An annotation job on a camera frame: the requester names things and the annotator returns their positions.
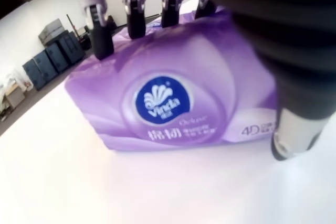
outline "tissue package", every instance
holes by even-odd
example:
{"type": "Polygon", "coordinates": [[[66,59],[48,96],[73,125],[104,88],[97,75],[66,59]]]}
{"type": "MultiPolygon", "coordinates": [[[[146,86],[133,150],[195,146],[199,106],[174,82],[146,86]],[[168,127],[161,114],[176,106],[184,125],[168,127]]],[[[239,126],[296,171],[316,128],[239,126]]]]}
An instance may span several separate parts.
{"type": "Polygon", "coordinates": [[[91,56],[69,76],[67,91],[105,145],[156,151],[270,137],[275,82],[230,15],[180,20],[154,21],[133,41],[121,31],[114,55],[91,56]]]}

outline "white table surface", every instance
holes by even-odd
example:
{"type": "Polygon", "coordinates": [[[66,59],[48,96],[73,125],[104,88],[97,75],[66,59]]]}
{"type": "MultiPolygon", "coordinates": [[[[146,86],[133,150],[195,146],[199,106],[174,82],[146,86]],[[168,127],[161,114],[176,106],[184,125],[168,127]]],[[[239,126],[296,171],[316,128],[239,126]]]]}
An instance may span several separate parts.
{"type": "Polygon", "coordinates": [[[0,223],[336,223],[335,138],[333,117],[285,162],[269,141],[117,153],[62,83],[0,137],[0,223]]]}

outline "blue circular logo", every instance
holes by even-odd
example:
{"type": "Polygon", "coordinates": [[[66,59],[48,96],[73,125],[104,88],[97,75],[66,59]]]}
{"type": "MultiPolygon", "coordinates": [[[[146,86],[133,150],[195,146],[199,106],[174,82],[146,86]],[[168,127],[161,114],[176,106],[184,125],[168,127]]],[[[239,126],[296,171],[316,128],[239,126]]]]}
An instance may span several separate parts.
{"type": "Polygon", "coordinates": [[[135,106],[146,121],[163,124],[189,112],[190,99],[181,83],[171,77],[160,76],[142,87],[135,106]]]}

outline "wall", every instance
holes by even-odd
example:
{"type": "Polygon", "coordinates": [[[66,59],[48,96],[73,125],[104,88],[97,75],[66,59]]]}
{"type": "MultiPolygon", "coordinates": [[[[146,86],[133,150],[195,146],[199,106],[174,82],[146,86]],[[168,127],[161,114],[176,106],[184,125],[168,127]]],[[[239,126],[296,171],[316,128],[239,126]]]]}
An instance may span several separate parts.
{"type": "MultiPolygon", "coordinates": [[[[107,0],[107,3],[108,14],[112,15],[117,25],[124,25],[126,15],[121,0],[107,0]]],[[[160,12],[161,0],[146,0],[146,16],[160,12]]],[[[65,29],[72,31],[66,14],[76,28],[85,25],[77,0],[32,0],[1,19],[0,79],[43,50],[38,35],[51,21],[59,18],[65,29]]]]}

